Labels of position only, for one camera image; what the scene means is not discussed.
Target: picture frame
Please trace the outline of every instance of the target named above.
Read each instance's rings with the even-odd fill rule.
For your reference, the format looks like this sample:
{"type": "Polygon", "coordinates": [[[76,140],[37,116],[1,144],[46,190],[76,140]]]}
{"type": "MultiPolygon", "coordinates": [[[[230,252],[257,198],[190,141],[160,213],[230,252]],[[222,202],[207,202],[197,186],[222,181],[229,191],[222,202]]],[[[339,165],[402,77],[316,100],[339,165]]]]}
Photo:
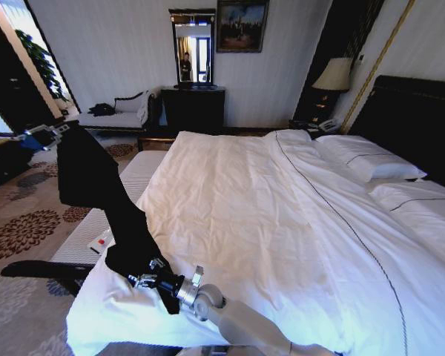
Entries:
{"type": "Polygon", "coordinates": [[[260,53],[269,0],[218,0],[218,53],[260,53]]]}

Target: telephone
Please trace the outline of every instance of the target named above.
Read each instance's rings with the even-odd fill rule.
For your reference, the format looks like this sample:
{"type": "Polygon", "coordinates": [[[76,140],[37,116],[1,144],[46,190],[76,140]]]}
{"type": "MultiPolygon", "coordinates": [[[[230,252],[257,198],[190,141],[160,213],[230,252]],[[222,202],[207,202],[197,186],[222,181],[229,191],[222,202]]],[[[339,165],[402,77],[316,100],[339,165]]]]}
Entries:
{"type": "Polygon", "coordinates": [[[326,120],[318,125],[318,128],[323,132],[333,132],[338,128],[338,124],[335,119],[326,120]]]}

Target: black headboard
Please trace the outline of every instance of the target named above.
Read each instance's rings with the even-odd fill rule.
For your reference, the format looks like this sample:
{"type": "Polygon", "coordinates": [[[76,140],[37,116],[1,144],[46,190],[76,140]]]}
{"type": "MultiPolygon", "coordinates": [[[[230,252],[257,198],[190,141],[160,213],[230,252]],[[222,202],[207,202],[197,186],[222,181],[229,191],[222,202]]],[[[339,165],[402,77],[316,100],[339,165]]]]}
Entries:
{"type": "Polygon", "coordinates": [[[379,76],[349,134],[407,159],[445,186],[445,82],[379,76]]]}

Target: carpet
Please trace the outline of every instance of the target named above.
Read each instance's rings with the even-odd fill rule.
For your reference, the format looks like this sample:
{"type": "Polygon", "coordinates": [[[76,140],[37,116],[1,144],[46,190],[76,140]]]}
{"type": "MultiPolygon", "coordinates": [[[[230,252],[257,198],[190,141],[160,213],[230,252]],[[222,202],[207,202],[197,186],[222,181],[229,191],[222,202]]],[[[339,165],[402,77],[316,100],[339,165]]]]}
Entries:
{"type": "MultiPolygon", "coordinates": [[[[137,154],[135,136],[93,135],[119,163],[119,171],[137,154]]],[[[49,260],[89,212],[60,203],[57,176],[54,148],[36,153],[29,170],[0,186],[0,271],[18,260],[49,260]]],[[[65,318],[73,300],[54,280],[0,277],[0,355],[72,355],[65,318]]],[[[115,343],[100,355],[176,353],[115,343]]]]}

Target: white wall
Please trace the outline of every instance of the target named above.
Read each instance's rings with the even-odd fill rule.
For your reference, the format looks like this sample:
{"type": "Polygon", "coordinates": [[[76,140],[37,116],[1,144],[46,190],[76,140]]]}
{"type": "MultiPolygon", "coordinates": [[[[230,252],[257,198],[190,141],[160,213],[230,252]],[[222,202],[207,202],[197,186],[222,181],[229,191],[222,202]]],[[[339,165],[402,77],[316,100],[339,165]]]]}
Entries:
{"type": "MultiPolygon", "coordinates": [[[[168,9],[217,6],[217,0],[29,2],[83,111],[176,84],[168,9]]],[[[227,89],[227,126],[287,126],[330,4],[271,0],[262,53],[215,54],[214,83],[227,89]]]]}
{"type": "MultiPolygon", "coordinates": [[[[352,74],[352,89],[343,94],[334,110],[342,122],[366,80],[376,58],[401,16],[407,0],[386,0],[372,32],[364,45],[365,59],[352,74]]],[[[352,114],[359,114],[379,75],[405,76],[445,81],[445,0],[417,0],[392,45],[383,58],[372,82],[352,114]]]]}

